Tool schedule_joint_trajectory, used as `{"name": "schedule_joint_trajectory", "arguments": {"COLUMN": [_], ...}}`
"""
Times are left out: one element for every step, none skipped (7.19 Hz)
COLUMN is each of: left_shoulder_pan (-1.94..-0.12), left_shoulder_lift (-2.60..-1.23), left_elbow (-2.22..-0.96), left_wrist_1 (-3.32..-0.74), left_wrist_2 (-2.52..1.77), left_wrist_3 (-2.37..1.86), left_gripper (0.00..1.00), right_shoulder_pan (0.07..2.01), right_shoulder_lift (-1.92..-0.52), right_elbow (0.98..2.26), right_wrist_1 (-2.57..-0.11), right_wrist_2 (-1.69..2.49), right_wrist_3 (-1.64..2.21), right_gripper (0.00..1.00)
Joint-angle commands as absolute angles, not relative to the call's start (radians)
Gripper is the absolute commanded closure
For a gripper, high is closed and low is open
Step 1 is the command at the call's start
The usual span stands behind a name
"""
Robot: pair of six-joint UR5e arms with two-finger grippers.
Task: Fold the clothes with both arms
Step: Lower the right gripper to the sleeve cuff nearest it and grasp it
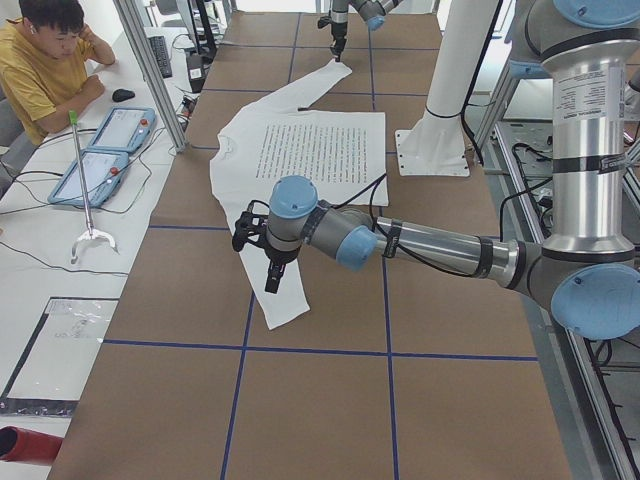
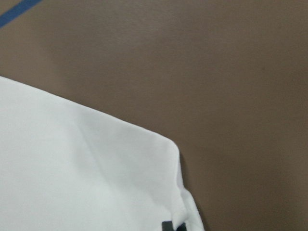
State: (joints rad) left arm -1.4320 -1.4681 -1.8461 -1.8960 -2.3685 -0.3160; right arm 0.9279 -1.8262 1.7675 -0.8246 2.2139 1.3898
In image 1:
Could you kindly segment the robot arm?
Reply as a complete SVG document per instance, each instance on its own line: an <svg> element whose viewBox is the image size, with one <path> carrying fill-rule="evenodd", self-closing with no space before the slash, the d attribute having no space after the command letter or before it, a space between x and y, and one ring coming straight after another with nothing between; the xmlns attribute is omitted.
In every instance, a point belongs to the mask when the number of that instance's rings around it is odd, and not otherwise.
<svg viewBox="0 0 640 480"><path fill-rule="evenodd" d="M336 0L330 2L329 12L321 17L318 28L322 29L330 26L332 44L330 51L337 62L341 61L342 53L347 43L349 9L353 8L361 17L370 31L380 28L385 21L385 17L394 10L402 0Z"/></svg>
<svg viewBox="0 0 640 480"><path fill-rule="evenodd" d="M541 244L499 242L384 217L340 211L308 179L279 180L261 223L276 293L302 245L359 269L374 253L406 256L456 276L488 278L529 296L568 330L591 340L639 324L635 249L621 230L625 64L639 44L635 1L527 1L517 49L553 81L553 225Z"/></svg>

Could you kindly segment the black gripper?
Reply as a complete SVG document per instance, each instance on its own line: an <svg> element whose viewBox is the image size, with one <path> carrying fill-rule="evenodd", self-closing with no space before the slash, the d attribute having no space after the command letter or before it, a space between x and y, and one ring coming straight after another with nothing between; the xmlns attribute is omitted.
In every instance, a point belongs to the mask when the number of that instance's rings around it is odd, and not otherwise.
<svg viewBox="0 0 640 480"><path fill-rule="evenodd" d="M347 23L346 22L332 22L331 23L331 35L333 38L330 50L332 51L332 58L334 61L342 61L342 55L346 46L347 36Z"/></svg>
<svg viewBox="0 0 640 480"><path fill-rule="evenodd" d="M268 267L268 277L265 283L265 291L267 293L277 292L277 279L281 279L284 275L286 265L297 259L299 248L293 250L281 250L273 245L266 243L265 253L270 260Z"/></svg>

